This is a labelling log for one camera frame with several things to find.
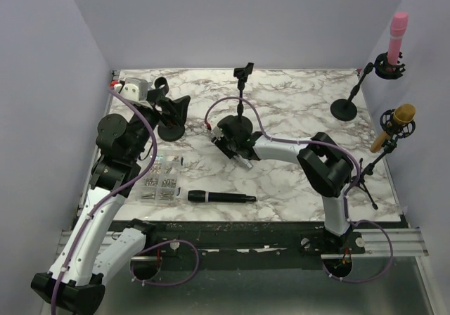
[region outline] gold microphone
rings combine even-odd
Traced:
[[[403,104],[399,106],[392,114],[391,120],[387,122],[386,130],[384,130],[378,138],[372,143],[371,152],[377,153],[381,150],[383,143],[389,140],[395,134],[398,134],[403,128],[412,122],[416,108],[411,104]]]

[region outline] small metal parts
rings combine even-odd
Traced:
[[[175,201],[180,191],[178,174],[183,157],[171,152],[159,153],[152,168],[141,180],[141,203]]]

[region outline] metal floor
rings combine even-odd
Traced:
[[[386,259],[355,260],[349,278],[371,276]],[[175,281],[188,272],[162,272]],[[395,259],[388,274],[360,285],[333,281],[323,271],[200,271],[173,288],[131,283],[128,267],[114,277],[96,315],[432,315],[414,258]]]

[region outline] black bracket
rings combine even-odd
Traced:
[[[323,132],[319,132],[311,140],[336,145]],[[325,162],[320,158],[323,156],[327,158]],[[309,144],[300,150],[297,159],[313,189],[325,197],[338,197],[342,187],[350,180],[353,164],[344,153],[334,148]]]

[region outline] black microphone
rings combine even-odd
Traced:
[[[256,197],[239,193],[193,190],[188,192],[188,200],[192,203],[248,203],[256,201]]]

